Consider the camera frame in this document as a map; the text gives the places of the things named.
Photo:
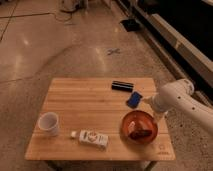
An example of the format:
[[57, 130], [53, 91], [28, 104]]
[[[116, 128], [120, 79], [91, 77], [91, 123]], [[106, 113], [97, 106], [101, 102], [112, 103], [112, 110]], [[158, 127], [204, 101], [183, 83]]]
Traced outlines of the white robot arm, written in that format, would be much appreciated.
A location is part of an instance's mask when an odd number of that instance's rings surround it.
[[188, 79], [179, 79], [159, 88], [156, 94], [144, 98], [157, 114], [166, 114], [174, 108], [186, 114], [213, 136], [213, 109], [192, 97], [194, 85]]

